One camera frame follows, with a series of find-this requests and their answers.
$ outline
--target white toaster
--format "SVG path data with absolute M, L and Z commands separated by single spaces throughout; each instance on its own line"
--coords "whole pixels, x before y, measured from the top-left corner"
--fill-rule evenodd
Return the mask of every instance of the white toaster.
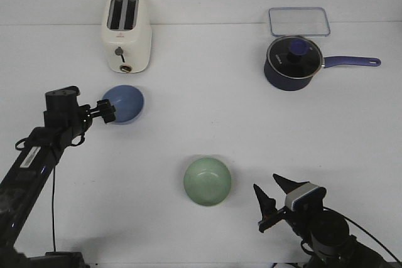
M 112 70 L 143 71 L 151 55 L 152 29 L 145 0 L 108 0 L 102 19 L 102 42 Z

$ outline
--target navy blue saucepan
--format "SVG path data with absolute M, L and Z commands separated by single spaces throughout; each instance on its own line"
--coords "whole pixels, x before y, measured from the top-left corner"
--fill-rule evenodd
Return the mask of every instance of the navy blue saucepan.
M 301 36 L 284 36 L 272 42 L 266 53 L 265 77 L 276 88 L 294 91 L 310 83 L 321 69 L 336 65 L 380 66 L 377 58 L 328 56 L 318 46 Z

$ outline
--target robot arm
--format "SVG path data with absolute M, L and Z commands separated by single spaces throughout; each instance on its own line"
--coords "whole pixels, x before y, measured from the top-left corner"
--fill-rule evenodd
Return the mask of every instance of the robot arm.
M 78 144 L 83 143 L 94 117 L 114 120 L 115 108 L 108 100 L 91 109 L 78 105 L 78 95 L 75 86 L 46 93 L 45 126 L 34 128 L 23 147 L 16 146 L 21 153 L 0 183 L 0 267 L 25 267 L 10 260 L 17 254 L 13 245 L 65 148 L 74 146 L 72 141 L 79 136 Z
M 297 183 L 277 174 L 273 177 L 286 193 L 285 206 L 277 210 L 275 200 L 254 185 L 263 216 L 258 223 L 259 231 L 264 232 L 285 220 L 302 238 L 303 250 L 312 256 L 305 268 L 391 267 L 377 252 L 349 235 L 349 226 L 341 214 L 325 210 L 322 203 L 327 193 L 325 188 L 310 182 Z

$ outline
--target saucepan handle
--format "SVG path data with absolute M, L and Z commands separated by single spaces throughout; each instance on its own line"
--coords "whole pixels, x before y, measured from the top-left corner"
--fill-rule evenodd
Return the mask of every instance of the saucepan handle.
M 324 58 L 324 68 L 336 65 L 380 66 L 381 60 L 362 56 L 327 56 Z

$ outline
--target white table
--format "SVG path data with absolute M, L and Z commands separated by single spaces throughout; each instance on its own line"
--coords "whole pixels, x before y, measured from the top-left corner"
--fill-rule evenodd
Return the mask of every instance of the white table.
M 18 155 L 14 143 L 43 125 L 45 92 L 76 85 L 79 104 L 94 106 L 130 84 L 144 94 L 141 115 L 125 126 L 95 120 L 57 166 L 58 250 L 108 268 L 307 260 L 285 222 L 258 232 L 253 183 L 282 207 L 278 173 L 326 187 L 326 206 L 401 256 L 402 23 L 331 29 L 315 40 L 324 56 L 374 56 L 382 66 L 329 68 L 285 92 L 263 75 L 273 40 L 266 24 L 155 25 L 150 65 L 134 75 L 109 69 L 99 26 L 0 26 L 1 175 Z M 182 186 L 200 156 L 225 162 L 234 180 L 228 199 L 210 208 Z M 52 249 L 50 193 L 49 180 L 17 241 L 28 256 Z

